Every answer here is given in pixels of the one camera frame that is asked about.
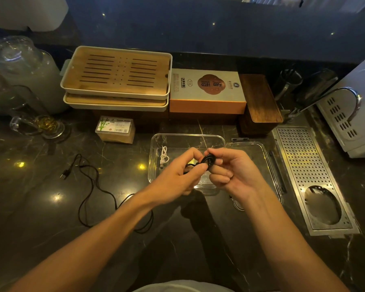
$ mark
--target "hand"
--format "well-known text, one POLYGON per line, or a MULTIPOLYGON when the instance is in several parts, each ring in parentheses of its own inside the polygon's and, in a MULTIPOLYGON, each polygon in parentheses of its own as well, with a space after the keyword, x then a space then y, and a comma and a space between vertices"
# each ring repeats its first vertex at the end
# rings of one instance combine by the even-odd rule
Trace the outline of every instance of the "hand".
POLYGON ((217 187, 228 191, 242 205, 250 194, 268 188, 261 172, 244 151, 223 147, 209 148, 204 154, 209 153, 222 160, 222 162, 216 160, 216 165, 209 169, 210 181, 217 187))
POLYGON ((146 187, 149 196, 156 205, 166 204, 181 195, 189 195, 191 190, 200 181, 201 176, 207 171, 207 164, 194 166, 184 175, 185 165, 193 158, 201 160, 203 154, 197 148, 191 147, 181 156, 175 158, 162 173, 146 187))

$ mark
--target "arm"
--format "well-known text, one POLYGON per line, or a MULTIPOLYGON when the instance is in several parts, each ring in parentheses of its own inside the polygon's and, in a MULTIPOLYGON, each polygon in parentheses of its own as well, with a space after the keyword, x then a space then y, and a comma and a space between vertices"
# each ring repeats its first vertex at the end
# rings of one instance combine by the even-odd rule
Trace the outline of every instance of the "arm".
POLYGON ((243 205, 281 290, 348 291, 307 244, 247 154, 226 148, 209 152, 223 160, 210 169, 210 180, 243 205))
POLYGON ((208 166, 195 166, 183 175, 185 164, 203 155, 187 150, 144 190, 128 199, 112 216, 70 242, 14 284, 10 292, 86 291, 136 224, 152 208, 189 194, 208 166))

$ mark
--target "orange box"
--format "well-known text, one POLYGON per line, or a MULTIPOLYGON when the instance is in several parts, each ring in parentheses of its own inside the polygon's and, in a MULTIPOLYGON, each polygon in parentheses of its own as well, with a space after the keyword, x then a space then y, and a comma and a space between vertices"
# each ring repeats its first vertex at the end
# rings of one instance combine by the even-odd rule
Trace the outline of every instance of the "orange box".
POLYGON ((243 114, 246 99, 238 72, 171 70, 170 112, 243 114))

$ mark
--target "white cable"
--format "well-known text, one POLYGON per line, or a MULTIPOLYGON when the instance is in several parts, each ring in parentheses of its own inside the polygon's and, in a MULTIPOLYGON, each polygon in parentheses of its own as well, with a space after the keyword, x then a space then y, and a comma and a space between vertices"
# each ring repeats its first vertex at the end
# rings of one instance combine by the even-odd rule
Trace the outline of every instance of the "white cable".
POLYGON ((161 154, 160 154, 160 160, 159 160, 159 166, 160 166, 161 168, 163 168, 163 167, 164 167, 164 164, 165 164, 165 163, 169 162, 169 157, 168 157, 168 156, 166 156, 166 152, 167 152, 167 150, 168 150, 168 148, 167 148, 166 146, 163 146, 163 147, 162 147, 162 152, 161 152, 161 154))

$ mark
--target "small packaged box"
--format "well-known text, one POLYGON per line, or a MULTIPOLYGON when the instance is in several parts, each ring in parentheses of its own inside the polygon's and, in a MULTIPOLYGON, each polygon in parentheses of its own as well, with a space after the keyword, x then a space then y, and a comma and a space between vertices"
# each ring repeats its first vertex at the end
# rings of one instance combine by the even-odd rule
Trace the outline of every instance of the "small packaged box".
POLYGON ((246 99, 238 72, 171 70, 170 112, 243 114, 246 99))
POLYGON ((101 116, 95 132, 102 141, 132 144, 135 136, 134 120, 101 116))

